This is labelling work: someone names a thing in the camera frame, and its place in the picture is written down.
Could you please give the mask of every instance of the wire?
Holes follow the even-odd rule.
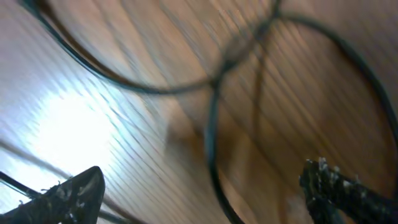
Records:
[[[387,121],[392,130],[394,141],[397,145],[398,122],[396,120],[394,110],[392,109],[391,103],[387,97],[386,92],[384,91],[381,83],[376,78],[375,73],[371,70],[369,65],[363,60],[363,58],[359,55],[359,53],[357,53],[357,51],[355,51],[354,48],[350,46],[349,43],[347,43],[347,41],[343,40],[336,33],[331,31],[324,25],[321,25],[320,23],[315,22],[314,20],[311,20],[303,16],[280,13],[279,9],[280,9],[281,0],[275,0],[271,16],[268,19],[264,19],[263,22],[257,27],[257,29],[253,31],[253,38],[248,42],[246,47],[241,50],[240,54],[235,54],[235,57],[230,57],[229,55],[226,55],[226,58],[224,58],[223,63],[221,63],[218,72],[213,78],[200,80],[198,82],[191,83],[189,85],[176,86],[173,88],[158,88],[156,86],[145,86],[131,82],[129,80],[125,80],[121,77],[114,77],[109,74],[103,73],[103,71],[98,69],[95,65],[93,65],[86,58],[84,58],[84,56],[79,54],[57,32],[57,30],[54,27],[52,27],[52,25],[42,15],[36,0],[23,0],[22,3],[23,6],[41,22],[44,29],[49,32],[49,34],[61,46],[61,48],[64,51],[66,51],[66,53],[69,56],[71,56],[77,63],[79,63],[82,67],[91,72],[94,76],[102,80],[106,80],[107,82],[110,82],[113,85],[121,87],[125,90],[135,91],[136,93],[145,93],[153,95],[174,95],[174,94],[185,93],[188,91],[195,91],[199,88],[208,85],[213,87],[213,96],[211,97],[210,106],[209,106],[208,123],[207,127],[205,128],[206,158],[215,195],[220,203],[221,208],[223,209],[225,215],[228,217],[231,223],[242,224],[244,222],[242,221],[242,219],[240,219],[238,214],[234,211],[233,207],[229,204],[228,199],[226,198],[226,195],[223,192],[216,167],[218,100],[220,98],[221,84],[223,82],[225,75],[247,58],[248,54],[254,47],[255,43],[258,40],[261,40],[262,37],[264,37],[268,33],[270,26],[277,19],[296,22],[301,25],[310,27],[318,32],[321,32],[329,39],[331,39],[342,50],[342,52],[348,57],[348,59],[353,63],[353,65],[355,65],[358,68],[358,70],[364,75],[364,78],[369,82],[369,84],[372,86],[373,90],[375,91],[377,97],[381,102],[381,106],[387,116]]]

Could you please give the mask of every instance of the black cable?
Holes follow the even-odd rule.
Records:
[[[248,42],[247,46],[242,49],[240,54],[235,54],[234,57],[228,57],[224,59],[219,72],[214,78],[209,78],[206,80],[201,80],[185,86],[177,86],[174,88],[157,88],[155,86],[145,86],[138,83],[134,83],[122,78],[114,77],[103,73],[95,65],[90,63],[86,58],[79,54],[68,42],[54,29],[51,24],[42,15],[37,0],[23,0],[24,7],[32,13],[43,25],[43,27],[50,33],[54,40],[61,46],[61,48],[66,51],[66,53],[71,56],[76,62],[78,62],[82,67],[91,72],[94,76],[106,80],[113,85],[119,86],[126,90],[135,91],[137,93],[146,93],[153,95],[173,95],[179,93],[185,93],[187,91],[194,91],[203,86],[211,85],[214,89],[213,96],[210,100],[209,108],[209,118],[208,124],[205,129],[205,149],[208,168],[210,172],[211,181],[213,188],[215,190],[216,197],[223,209],[225,215],[228,217],[231,223],[243,223],[242,219],[239,218],[238,214],[233,210],[232,206],[229,204],[226,195],[220,184],[220,178],[218,175],[216,167],[216,140],[217,140],[217,120],[218,120],[218,99],[220,97],[221,84],[224,76],[235,68],[240,62],[247,58],[252,47],[255,45],[257,40],[261,40],[264,35],[267,34],[269,27],[276,19],[282,19],[286,21],[296,22],[307,27],[315,29],[329,39],[331,39],[342,52],[350,59],[350,61],[359,69],[359,71],[364,75],[364,78],[370,83],[376,92],[377,97],[380,99],[381,106],[386,113],[387,121],[392,130],[392,135],[395,143],[398,142],[398,122],[394,110],[392,109],[391,103],[384,91],[382,85],[376,78],[374,72],[370,69],[369,65],[362,59],[362,57],[350,46],[345,40],[339,37],[336,33],[327,29],[324,25],[321,25],[311,19],[302,16],[295,16],[291,14],[281,14],[279,12],[280,0],[275,0],[274,7],[272,8],[271,16],[269,19],[264,19],[257,29],[253,31],[253,38]]]

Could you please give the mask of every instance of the wooden surface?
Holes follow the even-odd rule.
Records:
[[[363,54],[398,109],[398,1],[289,0]],[[69,32],[131,80],[174,86],[212,75],[221,53],[268,14],[261,0],[53,0]],[[138,95],[90,75],[14,0],[0,1],[0,170],[47,189],[97,165],[107,202],[147,223],[227,223],[205,167],[209,88]],[[311,223],[298,176],[326,157],[386,197],[396,152],[377,99],[326,38],[278,22],[223,85],[219,165],[248,223]],[[28,199],[0,185],[0,212]]]

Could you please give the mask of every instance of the cord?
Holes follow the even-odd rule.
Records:
[[[32,13],[36,19],[40,21],[45,30],[49,32],[49,34],[54,38],[54,40],[61,46],[61,48],[66,51],[66,53],[71,56],[77,63],[79,63],[82,67],[91,72],[94,76],[110,82],[113,85],[116,85],[125,90],[131,90],[136,93],[145,93],[152,95],[175,95],[181,94],[188,91],[195,91],[204,86],[212,86],[213,87],[213,95],[210,99],[209,106],[209,117],[207,127],[205,128],[205,151],[208,169],[210,173],[211,182],[213,184],[213,188],[215,191],[215,195],[220,203],[221,208],[223,209],[225,215],[228,217],[231,223],[242,224],[244,223],[242,219],[238,216],[238,214],[234,211],[233,207],[229,204],[226,195],[223,192],[220,178],[218,175],[217,167],[216,167],[216,141],[217,141],[217,120],[218,120],[218,100],[220,98],[220,90],[221,84],[225,75],[234,69],[239,63],[245,60],[252,50],[253,46],[256,44],[258,40],[261,40],[263,36],[265,36],[274,21],[277,19],[282,19],[284,21],[290,21],[299,23],[301,25],[310,27],[318,32],[321,32],[329,39],[331,39],[347,56],[347,58],[355,65],[358,70],[363,74],[364,78],[369,82],[372,86],[373,90],[376,93],[376,96],[379,98],[382,109],[384,110],[389,126],[392,130],[392,135],[394,141],[397,145],[398,143],[398,122],[396,120],[396,116],[394,110],[392,109],[391,103],[387,97],[386,92],[384,91],[381,83],[376,78],[375,73],[371,70],[369,65],[364,61],[364,59],[355,51],[355,49],[350,46],[347,41],[339,37],[335,32],[325,27],[324,25],[303,17],[297,16],[294,14],[282,14],[280,13],[280,3],[281,0],[275,0],[274,6],[272,8],[271,16],[268,19],[264,19],[263,22],[253,31],[253,38],[248,42],[247,46],[242,49],[240,54],[235,54],[234,57],[230,55],[226,55],[223,62],[221,63],[218,72],[213,78],[208,78],[205,80],[200,80],[195,83],[191,83],[189,85],[184,86],[176,86],[173,88],[158,88],[156,86],[147,86],[141,85],[138,83],[131,82],[129,80],[125,80],[121,77],[115,77],[109,74],[105,74],[103,71],[98,69],[95,65],[90,63],[84,56],[79,54],[69,43],[57,32],[57,30],[46,20],[46,18],[42,15],[38,1],[37,0],[22,0],[23,6]],[[398,190],[395,192],[396,198],[398,197]]]

